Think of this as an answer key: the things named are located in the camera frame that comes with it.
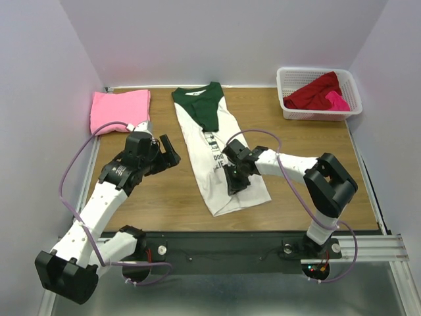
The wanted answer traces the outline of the white and green t-shirt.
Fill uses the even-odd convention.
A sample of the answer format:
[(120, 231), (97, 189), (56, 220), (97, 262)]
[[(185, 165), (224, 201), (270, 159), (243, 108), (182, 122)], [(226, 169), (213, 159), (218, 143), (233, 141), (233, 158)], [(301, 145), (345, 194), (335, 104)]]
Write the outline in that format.
[(224, 166), (229, 160), (222, 150), (240, 127), (228, 110), (220, 83), (211, 82), (193, 89), (177, 88), (172, 98), (194, 177), (212, 216), (271, 201), (259, 175), (250, 177), (251, 185), (245, 190), (232, 196), (228, 194)]

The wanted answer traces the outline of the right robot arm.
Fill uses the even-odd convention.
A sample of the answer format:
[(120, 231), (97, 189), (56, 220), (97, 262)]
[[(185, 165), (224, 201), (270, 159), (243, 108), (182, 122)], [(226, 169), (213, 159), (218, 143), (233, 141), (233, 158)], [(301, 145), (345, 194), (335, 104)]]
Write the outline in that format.
[(268, 175), (284, 178), (302, 202), (293, 183), (304, 184), (316, 211), (311, 212), (305, 207), (312, 221), (303, 238), (303, 251), (317, 257), (326, 250), (328, 240), (338, 228), (341, 213), (358, 191), (356, 181), (333, 154), (299, 157), (262, 146), (251, 150), (237, 139), (222, 152), (229, 161), (224, 172), (230, 196), (247, 189), (252, 176)]

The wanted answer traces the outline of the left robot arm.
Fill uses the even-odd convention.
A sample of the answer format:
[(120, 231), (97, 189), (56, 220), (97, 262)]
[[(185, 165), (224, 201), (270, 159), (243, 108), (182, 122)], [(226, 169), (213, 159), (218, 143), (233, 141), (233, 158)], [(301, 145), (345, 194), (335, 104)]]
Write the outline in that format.
[(124, 150), (106, 164), (94, 191), (64, 237), (46, 252), (41, 251), (35, 266), (41, 285), (75, 303), (86, 303), (99, 278), (111, 267), (145, 269), (172, 265), (151, 261), (146, 234), (132, 226), (122, 227), (108, 243), (97, 245), (106, 225), (144, 177), (160, 173), (180, 163), (167, 135), (158, 139), (148, 132), (131, 132)]

